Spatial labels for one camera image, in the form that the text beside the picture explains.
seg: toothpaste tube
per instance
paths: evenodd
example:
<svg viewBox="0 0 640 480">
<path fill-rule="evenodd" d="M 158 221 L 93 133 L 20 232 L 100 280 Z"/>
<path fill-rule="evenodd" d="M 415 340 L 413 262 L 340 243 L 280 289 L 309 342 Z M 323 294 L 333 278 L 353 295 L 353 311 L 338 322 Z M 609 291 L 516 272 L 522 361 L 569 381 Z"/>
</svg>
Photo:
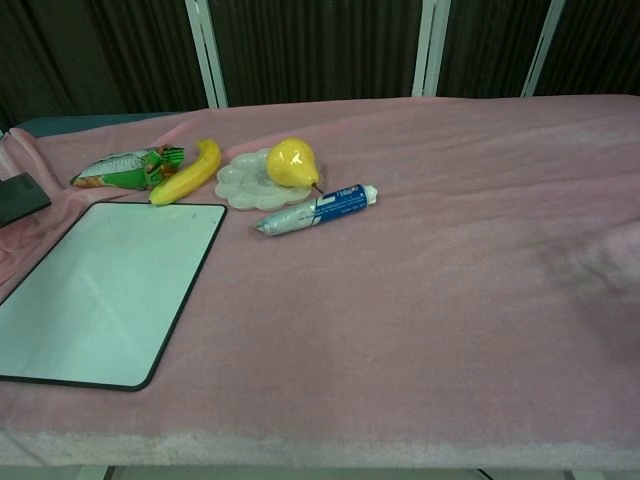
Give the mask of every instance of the toothpaste tube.
<svg viewBox="0 0 640 480">
<path fill-rule="evenodd" d="M 269 215 L 256 228 L 270 237 L 301 230 L 363 210 L 376 203 L 377 195 L 371 185 L 353 185 Z"/>
</svg>

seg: yellow pear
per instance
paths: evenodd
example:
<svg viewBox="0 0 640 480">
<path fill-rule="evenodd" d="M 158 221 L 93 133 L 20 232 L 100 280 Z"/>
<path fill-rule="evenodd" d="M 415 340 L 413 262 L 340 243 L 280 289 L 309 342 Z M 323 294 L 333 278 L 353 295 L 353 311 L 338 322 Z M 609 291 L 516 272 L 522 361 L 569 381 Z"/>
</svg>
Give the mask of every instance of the yellow pear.
<svg viewBox="0 0 640 480">
<path fill-rule="evenodd" d="M 311 187 L 320 180 L 313 150 L 295 137 L 284 139 L 269 151 L 267 173 L 285 187 Z"/>
</svg>

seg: yellow banana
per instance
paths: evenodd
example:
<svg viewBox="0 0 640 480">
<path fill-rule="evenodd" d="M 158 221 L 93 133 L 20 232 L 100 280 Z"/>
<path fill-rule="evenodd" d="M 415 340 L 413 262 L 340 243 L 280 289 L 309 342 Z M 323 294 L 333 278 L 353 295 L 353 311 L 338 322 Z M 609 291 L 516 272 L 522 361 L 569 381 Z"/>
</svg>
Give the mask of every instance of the yellow banana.
<svg viewBox="0 0 640 480">
<path fill-rule="evenodd" d="M 188 167 L 157 185 L 149 195 L 153 205 L 168 205 L 190 194 L 209 180 L 220 166 L 220 148 L 211 139 L 198 142 L 198 158 Z"/>
</svg>

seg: whiteboard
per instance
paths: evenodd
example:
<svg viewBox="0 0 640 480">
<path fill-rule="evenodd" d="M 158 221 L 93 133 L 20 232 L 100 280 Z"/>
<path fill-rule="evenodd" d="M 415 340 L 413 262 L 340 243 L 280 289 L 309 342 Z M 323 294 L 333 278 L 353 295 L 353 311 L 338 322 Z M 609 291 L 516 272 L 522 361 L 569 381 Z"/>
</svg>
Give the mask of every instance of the whiteboard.
<svg viewBox="0 0 640 480">
<path fill-rule="evenodd" d="M 93 205 L 0 304 L 0 379 L 144 388 L 225 214 Z"/>
</svg>

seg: chip bag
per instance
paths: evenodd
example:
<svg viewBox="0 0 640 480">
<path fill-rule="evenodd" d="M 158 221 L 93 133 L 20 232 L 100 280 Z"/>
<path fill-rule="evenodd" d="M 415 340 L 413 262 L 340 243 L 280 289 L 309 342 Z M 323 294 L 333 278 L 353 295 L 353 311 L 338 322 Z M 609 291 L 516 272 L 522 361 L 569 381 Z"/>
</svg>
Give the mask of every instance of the chip bag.
<svg viewBox="0 0 640 480">
<path fill-rule="evenodd" d="M 71 185 L 145 190 L 173 175 L 183 160 L 184 148 L 171 145 L 112 153 L 73 177 Z"/>
</svg>

